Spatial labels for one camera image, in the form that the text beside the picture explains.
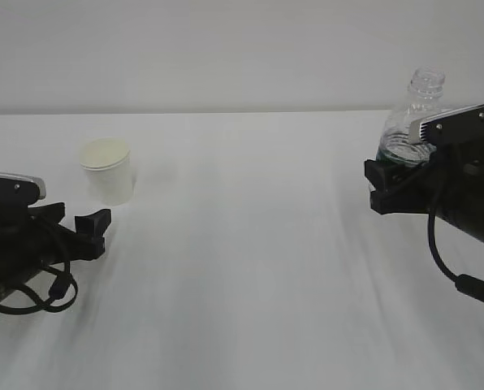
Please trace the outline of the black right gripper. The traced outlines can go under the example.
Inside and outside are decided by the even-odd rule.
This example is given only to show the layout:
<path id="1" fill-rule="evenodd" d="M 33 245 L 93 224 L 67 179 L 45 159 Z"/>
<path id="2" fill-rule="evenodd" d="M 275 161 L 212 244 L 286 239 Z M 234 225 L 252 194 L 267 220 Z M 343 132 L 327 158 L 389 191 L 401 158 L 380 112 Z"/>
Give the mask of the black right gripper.
<path id="1" fill-rule="evenodd" d="M 380 215 L 435 215 L 484 244 L 484 138 L 450 146 L 429 164 L 365 160 L 369 205 Z"/>

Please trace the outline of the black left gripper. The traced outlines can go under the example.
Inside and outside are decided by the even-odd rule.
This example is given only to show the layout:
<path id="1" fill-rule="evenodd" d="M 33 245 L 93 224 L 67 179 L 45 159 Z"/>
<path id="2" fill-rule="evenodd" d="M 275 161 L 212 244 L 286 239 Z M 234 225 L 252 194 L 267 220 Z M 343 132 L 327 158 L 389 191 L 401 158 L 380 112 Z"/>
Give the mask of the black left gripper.
<path id="1" fill-rule="evenodd" d="M 60 223 L 65 215 L 64 202 L 30 206 L 26 225 L 0 230 L 0 314 L 54 314 L 76 302 L 78 284 L 71 262 L 95 260 L 105 253 L 111 209 L 76 216 L 75 231 L 67 230 L 64 240 Z M 54 277 L 47 297 L 28 286 L 40 273 Z"/>

